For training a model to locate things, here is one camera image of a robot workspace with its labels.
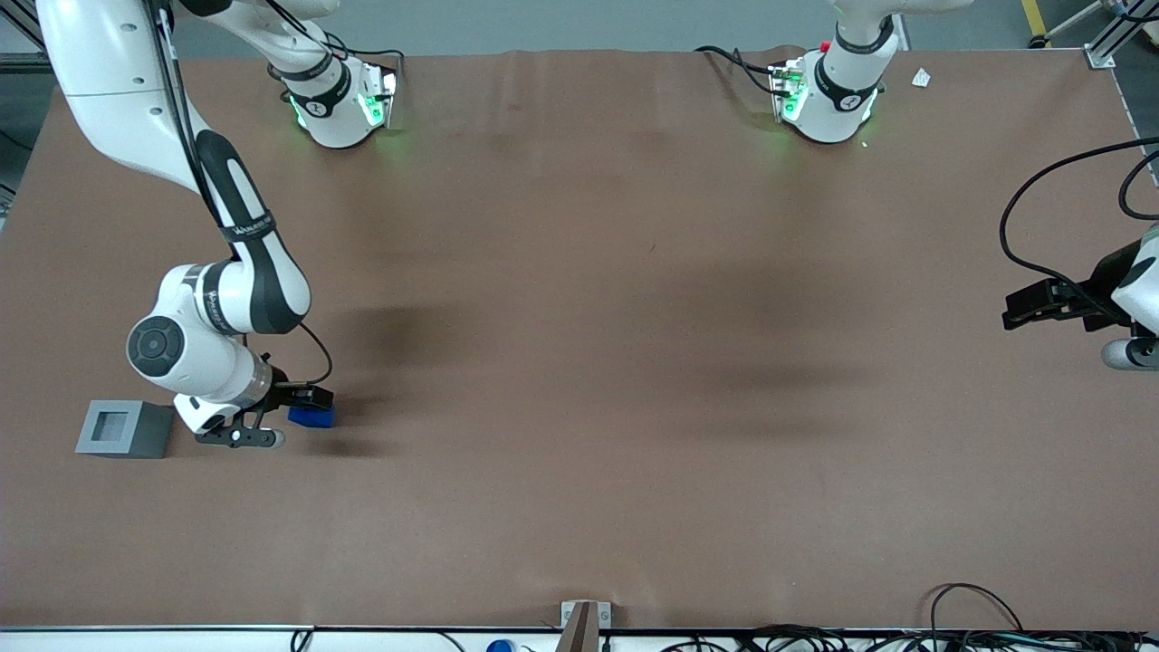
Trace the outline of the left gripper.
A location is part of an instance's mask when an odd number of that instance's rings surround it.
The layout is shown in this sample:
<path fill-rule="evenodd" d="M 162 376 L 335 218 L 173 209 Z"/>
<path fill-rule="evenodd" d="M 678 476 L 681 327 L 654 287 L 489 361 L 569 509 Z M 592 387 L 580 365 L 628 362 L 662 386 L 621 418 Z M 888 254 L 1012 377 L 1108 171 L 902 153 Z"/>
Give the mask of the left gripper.
<path fill-rule="evenodd" d="M 1042 278 L 1012 292 L 1003 313 L 1003 329 L 1080 318 L 1085 331 L 1138 323 L 1158 334 L 1158 226 L 1151 225 L 1142 239 L 1098 261 L 1081 286 L 1100 302 L 1096 309 L 1089 308 L 1071 284 L 1058 278 Z"/>

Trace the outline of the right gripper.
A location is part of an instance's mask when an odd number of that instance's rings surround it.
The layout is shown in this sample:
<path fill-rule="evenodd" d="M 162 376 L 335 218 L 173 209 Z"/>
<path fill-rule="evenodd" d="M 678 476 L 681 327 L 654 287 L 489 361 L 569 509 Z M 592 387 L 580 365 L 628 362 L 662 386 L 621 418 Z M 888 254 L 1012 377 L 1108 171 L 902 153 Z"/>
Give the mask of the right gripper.
<path fill-rule="evenodd" d="M 257 384 L 234 396 L 191 396 L 177 393 L 173 405 L 195 435 L 274 435 L 276 430 L 262 427 L 268 388 Z M 274 384 L 269 389 L 269 409 L 331 409 L 334 393 L 322 387 Z"/>

